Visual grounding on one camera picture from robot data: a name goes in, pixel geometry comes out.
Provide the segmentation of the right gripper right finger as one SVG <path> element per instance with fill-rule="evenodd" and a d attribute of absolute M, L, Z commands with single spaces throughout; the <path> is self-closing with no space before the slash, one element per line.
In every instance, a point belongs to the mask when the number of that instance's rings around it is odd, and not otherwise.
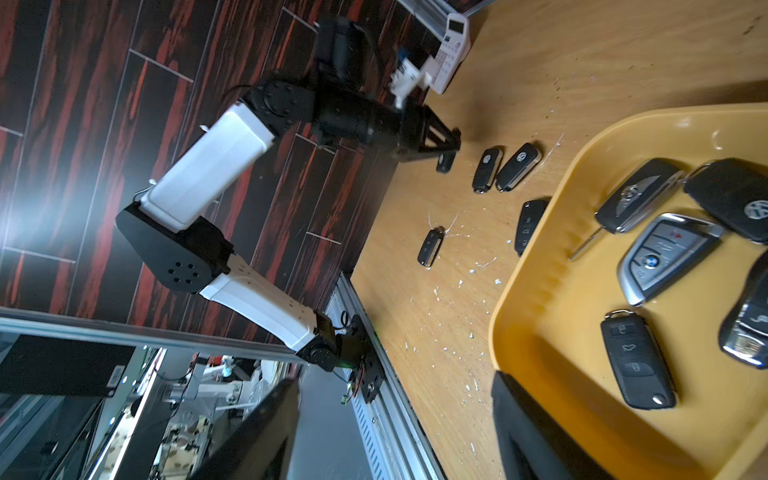
<path fill-rule="evenodd" d="M 506 478 L 611 477 L 512 376 L 497 371 L 491 396 Z"/>

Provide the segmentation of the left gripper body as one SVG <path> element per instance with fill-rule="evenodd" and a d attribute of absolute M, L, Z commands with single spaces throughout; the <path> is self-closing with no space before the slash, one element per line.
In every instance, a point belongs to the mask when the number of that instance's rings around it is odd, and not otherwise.
<path fill-rule="evenodd" d="M 461 132 L 451 129 L 427 105 L 408 102 L 400 115 L 395 158 L 411 162 L 441 155 L 455 155 L 461 148 Z"/>

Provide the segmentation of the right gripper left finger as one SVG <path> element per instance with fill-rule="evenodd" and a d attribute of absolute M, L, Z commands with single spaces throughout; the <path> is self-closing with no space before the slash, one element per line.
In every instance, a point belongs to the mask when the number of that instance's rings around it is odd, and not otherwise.
<path fill-rule="evenodd" d="M 191 475 L 193 479 L 284 479 L 299 420 L 299 381 L 281 380 Z"/>

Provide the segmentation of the black silver car key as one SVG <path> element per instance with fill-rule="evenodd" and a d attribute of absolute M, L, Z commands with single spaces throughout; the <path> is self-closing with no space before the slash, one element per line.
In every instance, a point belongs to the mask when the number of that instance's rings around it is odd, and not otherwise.
<path fill-rule="evenodd" d="M 724 226 L 679 213 L 663 213 L 637 237 L 617 266 L 626 301 L 640 306 L 669 289 L 718 247 Z"/>

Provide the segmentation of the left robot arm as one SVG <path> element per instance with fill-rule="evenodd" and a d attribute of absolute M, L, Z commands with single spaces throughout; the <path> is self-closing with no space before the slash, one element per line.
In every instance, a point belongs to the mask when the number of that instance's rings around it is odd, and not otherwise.
<path fill-rule="evenodd" d="M 204 133 L 116 226 L 143 263 L 134 315 L 157 328 L 272 339 L 325 370 L 357 368 L 361 332 L 325 316 L 347 251 L 400 163 L 450 170 L 461 146 L 426 105 L 398 97 L 399 60 L 382 61 L 362 24 L 283 18 L 252 65 L 246 43 L 216 36 L 208 73 L 231 73 Z"/>

